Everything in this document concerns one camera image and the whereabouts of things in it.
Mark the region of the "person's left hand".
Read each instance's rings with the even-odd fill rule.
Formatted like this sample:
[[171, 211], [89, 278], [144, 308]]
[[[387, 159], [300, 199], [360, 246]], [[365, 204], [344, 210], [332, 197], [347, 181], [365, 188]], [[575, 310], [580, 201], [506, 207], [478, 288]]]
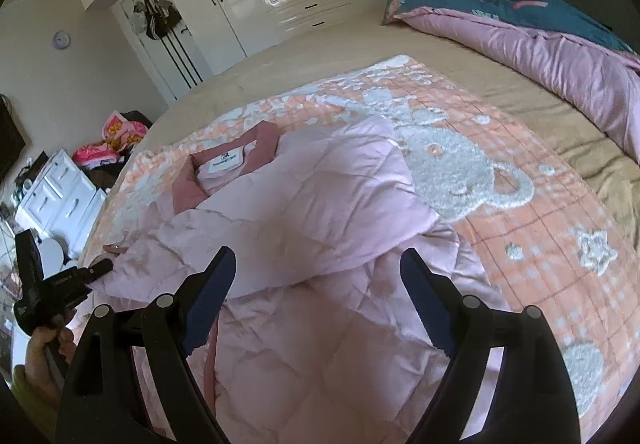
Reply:
[[24, 368], [27, 383], [35, 394], [51, 406], [56, 406], [60, 402], [61, 389], [50, 371], [47, 348], [51, 342], [58, 342], [58, 354], [70, 364], [76, 349], [73, 331], [66, 327], [38, 327], [28, 342]]

